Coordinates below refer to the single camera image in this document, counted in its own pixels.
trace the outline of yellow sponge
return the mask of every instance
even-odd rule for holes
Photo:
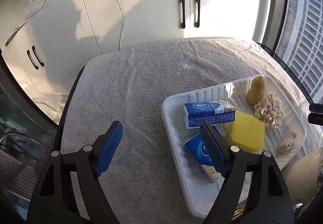
[[[256,152],[264,147],[264,123],[252,115],[235,111],[235,121],[230,123],[226,139],[245,152]]]

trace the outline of window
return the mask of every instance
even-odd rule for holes
[[[322,0],[288,0],[276,54],[315,103],[323,104]]]

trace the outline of blue gripper pad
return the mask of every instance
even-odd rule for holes
[[[112,133],[108,136],[106,142],[104,143],[101,151],[97,157],[97,167],[96,167],[96,175],[99,177],[103,172],[105,172],[110,162],[113,158],[115,151],[119,145],[119,142],[122,138],[123,127],[120,122],[114,127]]]
[[[216,136],[215,131],[213,129],[212,131],[208,130],[205,124],[202,124],[200,127],[200,133],[201,140],[206,148],[207,153],[210,156],[214,169],[219,172],[224,178],[227,177],[228,172],[224,163],[225,157],[214,139],[214,137]]]

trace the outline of wicker chair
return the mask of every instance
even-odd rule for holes
[[[52,151],[52,148],[26,134],[10,131],[0,136],[0,143],[9,136],[16,135],[33,141],[37,145]],[[30,201],[34,187],[45,164],[45,160],[36,161],[34,166],[25,165],[3,149],[0,149],[0,186],[11,193]]]

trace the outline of silver screw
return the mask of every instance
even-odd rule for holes
[[[56,156],[58,156],[59,155],[59,152],[57,151],[57,150],[55,150],[55,151],[53,151],[52,153],[51,153],[51,156],[52,157],[56,157]]]
[[[266,157],[271,157],[271,153],[270,153],[270,151],[268,151],[268,150],[265,150],[265,151],[264,151],[264,155],[265,155]]]
[[[92,146],[91,145],[86,145],[84,148],[83,148],[84,151],[88,152],[88,151],[91,151],[92,150]]]
[[[240,148],[239,148],[239,147],[237,147],[237,146],[232,146],[230,149],[231,149],[233,152],[238,152],[238,151],[240,150]]]

